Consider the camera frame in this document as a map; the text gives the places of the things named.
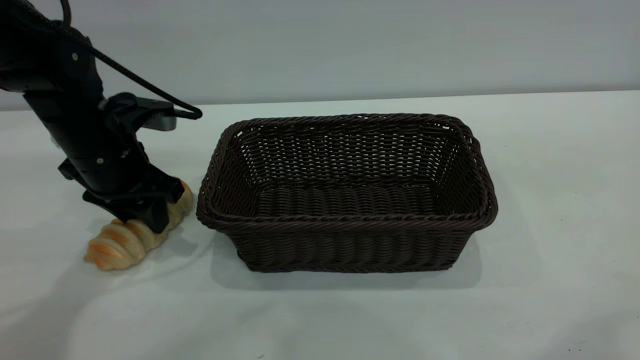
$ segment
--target white tablecloth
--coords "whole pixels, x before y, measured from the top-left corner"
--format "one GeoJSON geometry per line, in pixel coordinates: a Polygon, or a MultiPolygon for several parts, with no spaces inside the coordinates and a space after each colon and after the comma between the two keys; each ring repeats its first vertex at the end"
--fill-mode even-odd
{"type": "Polygon", "coordinates": [[[142,129],[197,193],[253,117],[446,113],[482,144],[500,212],[454,267],[257,274],[195,212],[140,265],[100,272],[111,216],[81,199],[30,111],[0,113],[0,359],[638,359],[640,92],[202,106],[142,129]]]}

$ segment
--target woven texture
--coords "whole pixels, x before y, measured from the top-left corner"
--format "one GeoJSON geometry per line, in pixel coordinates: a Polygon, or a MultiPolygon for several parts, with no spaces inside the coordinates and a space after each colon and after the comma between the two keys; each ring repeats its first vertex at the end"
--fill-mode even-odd
{"type": "Polygon", "coordinates": [[[496,214],[471,130],[431,114],[238,122],[197,209],[260,272],[443,270],[496,214]]]}

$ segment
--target basket rim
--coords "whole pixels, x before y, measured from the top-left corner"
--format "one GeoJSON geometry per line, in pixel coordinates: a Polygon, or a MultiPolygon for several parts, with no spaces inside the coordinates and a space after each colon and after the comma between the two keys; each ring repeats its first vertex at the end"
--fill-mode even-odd
{"type": "Polygon", "coordinates": [[[270,230],[322,230],[336,229],[356,231],[358,229],[468,229],[475,231],[489,226],[497,216],[497,201],[494,194],[493,183],[484,165],[484,159],[480,152],[480,143],[474,138],[469,127],[456,117],[448,115],[434,115],[429,113],[357,113],[352,115],[334,115],[325,117],[284,117],[284,118],[257,118],[243,120],[229,126],[222,133],[216,146],[216,150],[211,157],[211,162],[207,175],[202,179],[200,196],[198,196],[198,219],[207,227],[218,230],[242,230],[258,231],[260,229],[270,230]],[[279,217],[240,217],[217,212],[211,206],[211,198],[215,191],[205,193],[202,189],[207,184],[216,184],[219,179],[217,174],[222,168],[227,152],[227,145],[233,136],[247,127],[256,124],[261,125],[307,125],[313,126],[318,122],[323,124],[331,122],[401,122],[405,120],[416,121],[417,117],[424,123],[440,123],[453,128],[461,140],[468,144],[463,150],[467,156],[474,160],[474,175],[481,187],[483,202],[481,207],[470,213],[454,213],[450,215],[415,215],[415,214],[385,214],[385,215],[332,215],[332,216],[310,216],[310,215],[283,215],[279,217]]]}

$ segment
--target black cable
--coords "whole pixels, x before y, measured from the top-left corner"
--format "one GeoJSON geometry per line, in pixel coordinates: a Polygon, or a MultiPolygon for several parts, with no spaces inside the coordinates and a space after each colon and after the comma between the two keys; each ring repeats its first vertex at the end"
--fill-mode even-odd
{"type": "MultiPolygon", "coordinates": [[[[69,24],[70,24],[71,23],[71,11],[70,11],[70,7],[68,6],[68,0],[61,0],[61,3],[62,3],[63,11],[65,11],[65,8],[68,10],[68,17],[65,17],[65,24],[67,23],[67,19],[68,19],[69,24]]],[[[144,87],[147,90],[153,92],[154,94],[162,97],[163,99],[165,99],[167,101],[170,101],[170,102],[172,102],[173,104],[175,104],[177,106],[182,106],[183,108],[191,111],[191,112],[187,112],[187,111],[175,110],[174,111],[174,115],[175,116],[182,117],[182,118],[185,118],[185,119],[194,119],[194,120],[195,119],[199,119],[199,118],[202,117],[202,110],[196,108],[195,106],[189,105],[186,102],[181,101],[181,100],[177,99],[174,96],[171,96],[170,94],[167,94],[166,92],[160,90],[158,87],[156,87],[152,83],[149,83],[147,80],[144,80],[143,78],[141,78],[138,75],[134,74],[129,69],[127,69],[124,66],[120,65],[119,63],[117,63],[114,59],[111,59],[109,56],[106,56],[101,51],[99,51],[98,49],[94,48],[91,44],[89,44],[87,42],[87,40],[84,37],[81,37],[81,36],[77,35],[76,33],[72,32],[70,30],[70,27],[68,27],[68,26],[60,26],[57,23],[49,20],[46,16],[44,16],[40,12],[38,12],[38,10],[35,10],[35,8],[31,8],[28,5],[26,5],[27,3],[23,3],[22,1],[17,1],[16,4],[19,7],[22,7],[23,10],[27,11],[32,16],[34,16],[37,19],[39,19],[42,22],[42,24],[47,26],[49,29],[51,29],[51,30],[53,30],[53,31],[65,36],[67,39],[69,39],[69,40],[73,41],[74,43],[76,43],[77,45],[81,46],[88,53],[90,53],[94,57],[100,59],[102,62],[104,62],[105,64],[109,65],[110,67],[114,68],[115,70],[117,70],[122,75],[124,75],[127,78],[133,80],[135,83],[141,85],[142,87],[144,87]]]]}
{"type": "Polygon", "coordinates": [[[69,0],[60,0],[62,4],[62,19],[66,26],[71,26],[71,6],[69,0]]]}

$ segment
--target brown wicker basket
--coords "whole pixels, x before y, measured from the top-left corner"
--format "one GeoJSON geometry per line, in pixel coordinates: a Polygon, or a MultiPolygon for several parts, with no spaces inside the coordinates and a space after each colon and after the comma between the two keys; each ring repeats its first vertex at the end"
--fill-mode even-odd
{"type": "Polygon", "coordinates": [[[230,126],[197,215],[254,271],[409,272],[451,267],[497,210],[459,119],[358,114],[230,126]]]}

